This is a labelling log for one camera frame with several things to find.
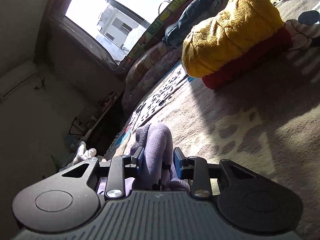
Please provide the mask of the purple hoodie sweatshirt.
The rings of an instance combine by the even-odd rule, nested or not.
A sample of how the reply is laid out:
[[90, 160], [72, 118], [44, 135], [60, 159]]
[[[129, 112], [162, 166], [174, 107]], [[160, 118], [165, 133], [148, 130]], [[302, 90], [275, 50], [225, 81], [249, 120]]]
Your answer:
[[176, 174], [172, 135], [167, 126], [155, 123], [138, 128], [130, 154], [139, 147], [144, 148], [141, 173], [138, 178], [125, 179], [126, 195], [132, 190], [190, 191], [188, 181], [179, 179]]

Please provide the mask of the white purple floral garment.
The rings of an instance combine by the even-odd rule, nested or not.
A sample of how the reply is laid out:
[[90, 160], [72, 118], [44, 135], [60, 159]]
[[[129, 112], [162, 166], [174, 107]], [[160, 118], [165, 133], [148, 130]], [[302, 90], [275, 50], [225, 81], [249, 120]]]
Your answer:
[[95, 148], [87, 149], [86, 143], [84, 141], [81, 141], [76, 151], [75, 157], [71, 162], [71, 165], [74, 166], [84, 160], [95, 157], [96, 153], [97, 150]]

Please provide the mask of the Mickey Mouse blanket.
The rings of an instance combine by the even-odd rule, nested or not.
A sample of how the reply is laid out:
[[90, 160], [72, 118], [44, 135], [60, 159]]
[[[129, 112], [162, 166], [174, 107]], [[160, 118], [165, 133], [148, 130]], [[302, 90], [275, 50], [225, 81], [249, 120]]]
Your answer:
[[176, 65], [105, 157], [128, 154], [136, 129], [158, 122], [186, 156], [230, 159], [295, 191], [304, 205], [297, 233], [319, 239], [319, 46], [267, 55], [216, 90]]

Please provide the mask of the floral rolled bedding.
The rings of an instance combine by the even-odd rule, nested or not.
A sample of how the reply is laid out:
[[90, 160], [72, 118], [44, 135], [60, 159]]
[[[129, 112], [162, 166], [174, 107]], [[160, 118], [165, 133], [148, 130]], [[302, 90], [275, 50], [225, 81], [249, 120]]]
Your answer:
[[135, 61], [126, 77], [121, 101], [125, 116], [133, 112], [142, 97], [180, 61], [181, 56], [181, 45], [171, 48], [159, 42]]

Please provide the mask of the colourful letter foam mat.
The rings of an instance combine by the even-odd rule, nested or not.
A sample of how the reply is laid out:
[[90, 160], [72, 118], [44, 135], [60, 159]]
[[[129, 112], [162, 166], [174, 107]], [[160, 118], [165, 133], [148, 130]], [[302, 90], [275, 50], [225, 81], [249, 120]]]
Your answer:
[[178, 13], [184, 9], [189, 2], [191, 2], [191, 0], [171, 1], [146, 29], [128, 55], [120, 62], [119, 69], [122, 72], [126, 71], [148, 49], [160, 42], [164, 37], [166, 27], [177, 19]]

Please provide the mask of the white air conditioner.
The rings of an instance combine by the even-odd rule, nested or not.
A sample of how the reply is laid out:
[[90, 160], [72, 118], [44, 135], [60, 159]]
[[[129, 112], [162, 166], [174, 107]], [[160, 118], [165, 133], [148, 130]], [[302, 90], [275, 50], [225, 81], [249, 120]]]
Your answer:
[[35, 74], [37, 74], [36, 65], [27, 61], [3, 75], [1, 77], [1, 103], [13, 89]]

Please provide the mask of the red folded sweater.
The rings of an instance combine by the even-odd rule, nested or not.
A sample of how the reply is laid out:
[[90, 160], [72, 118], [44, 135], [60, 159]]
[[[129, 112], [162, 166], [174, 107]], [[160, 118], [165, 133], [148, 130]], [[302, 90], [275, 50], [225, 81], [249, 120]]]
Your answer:
[[202, 82], [209, 89], [215, 90], [220, 88], [225, 83], [234, 80], [244, 71], [253, 67], [263, 58], [282, 53], [291, 48], [292, 45], [293, 42], [289, 31], [285, 26], [282, 26], [275, 34], [254, 45], [238, 59], [230, 61], [218, 71], [203, 77]]

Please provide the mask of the yellow folded sweater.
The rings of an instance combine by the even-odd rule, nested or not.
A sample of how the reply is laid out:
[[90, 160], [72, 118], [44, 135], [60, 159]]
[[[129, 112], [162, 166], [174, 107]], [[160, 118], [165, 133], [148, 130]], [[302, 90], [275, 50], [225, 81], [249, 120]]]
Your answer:
[[182, 63], [202, 78], [236, 60], [284, 26], [270, 0], [229, 0], [216, 16], [192, 27], [183, 41]]

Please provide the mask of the dark teal folded garment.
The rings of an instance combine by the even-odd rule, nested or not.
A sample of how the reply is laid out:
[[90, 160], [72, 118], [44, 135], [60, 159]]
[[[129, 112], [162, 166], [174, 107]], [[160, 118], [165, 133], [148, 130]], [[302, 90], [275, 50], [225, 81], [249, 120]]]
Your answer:
[[162, 41], [171, 48], [181, 46], [192, 27], [214, 17], [221, 10], [222, 3], [223, 0], [193, 0], [177, 22], [166, 28]]

